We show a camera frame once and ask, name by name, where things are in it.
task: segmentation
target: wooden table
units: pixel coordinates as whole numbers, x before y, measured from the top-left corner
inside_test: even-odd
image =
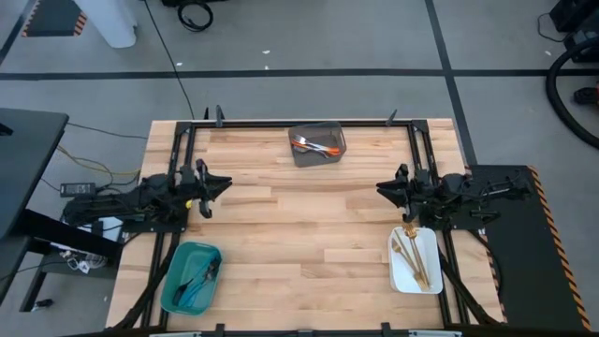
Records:
[[[440,175],[463,172],[452,120],[428,122]],[[175,124],[153,122],[143,176],[168,171]],[[374,185],[391,180],[400,163],[412,162],[407,132],[343,132],[347,152],[341,162],[312,168],[294,166],[285,128],[197,132],[194,161],[201,157],[211,173],[233,177],[233,186],[212,204],[212,219],[201,218],[197,206],[191,210],[182,242],[217,246],[224,264],[212,307],[201,317],[171,315],[169,330],[214,330],[217,323],[227,330],[443,326],[436,296],[402,294],[389,284],[387,238],[401,215]],[[463,282],[491,316],[503,320],[486,250],[469,233],[455,231],[453,237]],[[107,326],[124,317],[146,286],[154,238],[139,235],[125,247]],[[457,321],[447,281],[446,289]]]

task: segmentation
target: gold fork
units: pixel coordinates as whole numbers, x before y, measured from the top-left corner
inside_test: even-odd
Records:
[[[395,241],[395,240],[393,240],[391,242],[391,248],[393,248],[393,251],[395,253],[401,254],[403,256],[403,258],[408,262],[408,265],[410,265],[410,268],[412,269],[412,271],[414,271],[414,275],[413,276],[414,276],[414,279],[416,280],[416,283],[420,287],[420,290],[422,290],[422,291],[428,291],[430,288],[426,284],[426,282],[424,281],[424,279],[422,278],[422,275],[416,270],[416,266],[414,265],[414,262],[412,262],[412,258],[410,258],[410,253],[408,253],[407,251],[405,251],[405,253],[408,255],[408,256],[406,256],[403,253],[403,250],[405,250],[405,249],[403,248],[403,250],[402,250],[402,248],[397,244],[397,241]]]
[[[416,263],[420,269],[420,272],[422,273],[422,277],[424,278],[424,282],[426,283],[427,286],[429,286],[431,283],[429,282],[429,276],[427,275],[427,271],[424,268],[424,263],[422,262],[422,257],[420,256],[420,252],[418,251],[418,246],[416,245],[416,236],[418,235],[416,233],[416,229],[414,228],[414,225],[412,224],[405,224],[403,226],[403,229],[405,231],[405,235],[410,239],[410,244],[412,245],[412,251],[414,252],[414,255],[416,257]]]

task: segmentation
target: teal bowl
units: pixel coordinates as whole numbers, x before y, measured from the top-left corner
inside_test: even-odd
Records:
[[[206,270],[215,257],[222,260],[221,252],[214,246],[198,242],[184,242],[180,244],[170,263],[167,280],[162,289],[160,297],[162,308],[173,314],[202,315],[212,304],[220,268],[214,280],[208,282],[198,291],[196,300],[190,307],[175,305],[173,298],[180,285],[188,282],[199,270]]]

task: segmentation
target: table leg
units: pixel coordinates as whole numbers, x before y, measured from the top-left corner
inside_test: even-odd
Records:
[[[60,243],[113,260],[119,258],[123,247],[120,243],[71,227],[31,210],[24,210],[21,213],[17,228],[21,228],[24,234],[34,238]]]
[[[29,285],[29,289],[27,290],[27,294],[25,294],[25,298],[22,301],[21,309],[19,309],[22,313],[29,313],[34,308],[36,304],[37,295],[39,294],[39,290],[41,286],[44,284],[44,280],[46,279],[46,272],[42,271],[42,267],[37,267],[36,275],[34,279],[31,281]]]

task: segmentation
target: floor tile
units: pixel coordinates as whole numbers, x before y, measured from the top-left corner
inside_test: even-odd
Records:
[[[139,21],[135,46],[110,48],[91,23],[80,37],[19,38],[0,71],[170,71],[146,7],[127,4]],[[149,5],[179,70],[440,67],[417,0],[212,3],[214,24],[199,34],[181,26],[175,9]]]
[[[536,18],[553,0],[435,0],[447,53],[454,69],[549,69],[565,47],[540,37]],[[548,16],[546,35],[562,38]],[[582,67],[566,64],[565,67]]]
[[[0,72],[171,71],[143,2],[126,3],[138,20],[135,46],[111,48],[88,21],[79,37],[18,37]]]

